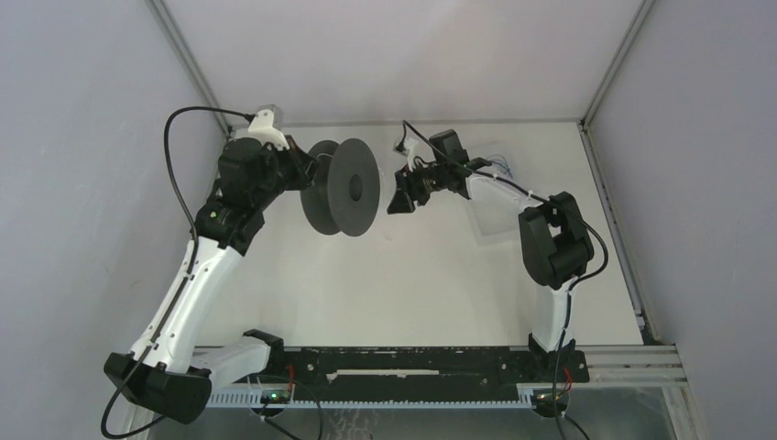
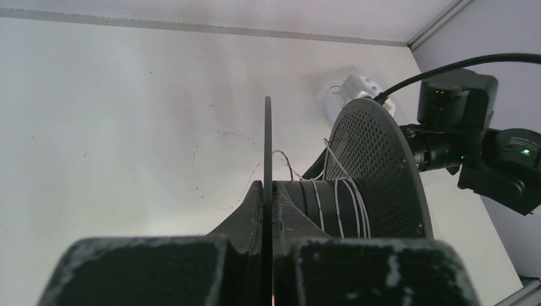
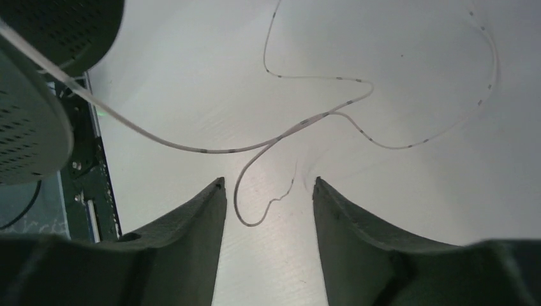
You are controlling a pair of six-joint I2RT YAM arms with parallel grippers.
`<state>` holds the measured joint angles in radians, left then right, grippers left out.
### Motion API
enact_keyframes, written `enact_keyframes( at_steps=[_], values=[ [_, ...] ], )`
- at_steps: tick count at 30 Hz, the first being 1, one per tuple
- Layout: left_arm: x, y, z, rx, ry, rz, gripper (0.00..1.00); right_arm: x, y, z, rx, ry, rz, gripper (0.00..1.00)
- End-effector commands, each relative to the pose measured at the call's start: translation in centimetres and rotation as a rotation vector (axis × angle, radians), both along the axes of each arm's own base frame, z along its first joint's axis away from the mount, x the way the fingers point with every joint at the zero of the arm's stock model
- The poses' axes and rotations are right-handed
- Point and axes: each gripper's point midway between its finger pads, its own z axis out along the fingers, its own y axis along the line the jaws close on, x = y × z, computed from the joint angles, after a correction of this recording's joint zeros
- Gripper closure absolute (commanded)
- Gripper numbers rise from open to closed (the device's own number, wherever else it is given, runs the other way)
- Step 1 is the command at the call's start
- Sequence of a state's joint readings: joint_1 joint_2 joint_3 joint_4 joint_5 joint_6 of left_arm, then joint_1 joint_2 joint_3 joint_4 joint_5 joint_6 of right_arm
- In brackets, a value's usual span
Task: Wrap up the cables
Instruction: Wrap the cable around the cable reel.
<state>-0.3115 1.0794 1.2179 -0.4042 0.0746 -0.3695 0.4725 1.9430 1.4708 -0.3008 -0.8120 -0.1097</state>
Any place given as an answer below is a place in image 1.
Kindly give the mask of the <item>dark grey perforated spool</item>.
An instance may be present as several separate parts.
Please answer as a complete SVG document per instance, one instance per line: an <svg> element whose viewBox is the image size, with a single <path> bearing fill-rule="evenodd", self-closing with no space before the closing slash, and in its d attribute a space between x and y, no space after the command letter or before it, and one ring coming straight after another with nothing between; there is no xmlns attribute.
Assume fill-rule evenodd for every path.
<svg viewBox="0 0 777 440"><path fill-rule="evenodd" d="M359 237L373 225L380 200L380 175L366 142L322 140L309 151L316 159L312 186L301 191L301 206L320 234Z"/></svg>

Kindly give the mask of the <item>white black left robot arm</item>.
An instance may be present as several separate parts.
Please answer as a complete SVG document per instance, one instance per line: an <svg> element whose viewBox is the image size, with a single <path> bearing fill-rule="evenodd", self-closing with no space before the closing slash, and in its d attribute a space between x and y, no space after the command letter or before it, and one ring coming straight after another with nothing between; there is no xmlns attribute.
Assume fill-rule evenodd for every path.
<svg viewBox="0 0 777 440"><path fill-rule="evenodd" d="M279 380L282 340L249 330L231 345L194 353L206 315L227 276L264 225L263 212L282 193L309 187L315 160L293 137L229 141L218 160L216 195L196 215L181 268L147 329L127 353L112 353L104 373L130 402L189 424L213 391L248 375Z"/></svg>

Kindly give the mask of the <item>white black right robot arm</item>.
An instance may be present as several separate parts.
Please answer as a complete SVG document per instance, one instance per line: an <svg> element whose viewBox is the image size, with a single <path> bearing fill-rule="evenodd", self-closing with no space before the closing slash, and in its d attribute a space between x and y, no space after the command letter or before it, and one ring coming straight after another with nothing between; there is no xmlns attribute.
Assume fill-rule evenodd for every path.
<svg viewBox="0 0 777 440"><path fill-rule="evenodd" d="M433 193L449 191L469 201L496 203L515 217L523 265L539 290L529 337L536 350L530 369L538 380L555 380L566 367L562 351L572 344L575 288L590 278L587 266L600 238L583 219L576 199L569 192L541 196L521 187L493 171L494 160L470 157L452 129L425 137L403 122L394 150L406 163L394 174L388 214L411 214Z"/></svg>

